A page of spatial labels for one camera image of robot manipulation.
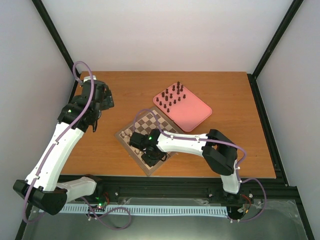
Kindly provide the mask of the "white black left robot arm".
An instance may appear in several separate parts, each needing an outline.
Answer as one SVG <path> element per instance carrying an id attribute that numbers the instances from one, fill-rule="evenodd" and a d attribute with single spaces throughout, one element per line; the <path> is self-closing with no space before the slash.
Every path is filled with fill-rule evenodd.
<path id="1" fill-rule="evenodd" d="M 64 205 L 83 196 L 92 201 L 103 198 L 101 180 L 87 174 L 79 179 L 59 183 L 60 173 L 73 148 L 89 126 L 96 131 L 101 112 L 114 107 L 112 93 L 102 81 L 86 79 L 82 92 L 61 111 L 53 136 L 41 159 L 24 180 L 16 180 L 13 190 L 28 203 L 56 215 Z"/>

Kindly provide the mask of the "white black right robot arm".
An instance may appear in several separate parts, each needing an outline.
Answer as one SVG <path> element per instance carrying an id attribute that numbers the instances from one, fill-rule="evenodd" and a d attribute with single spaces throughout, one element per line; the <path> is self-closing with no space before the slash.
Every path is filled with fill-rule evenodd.
<path id="1" fill-rule="evenodd" d="M 134 132 L 129 145 L 143 152 L 142 159 L 150 167 L 163 161 L 169 152 L 202 157 L 210 169 L 220 175 L 225 192 L 238 194 L 240 190 L 239 164 L 247 153 L 216 129 L 196 135 L 162 129 L 153 129 L 149 134 Z"/>

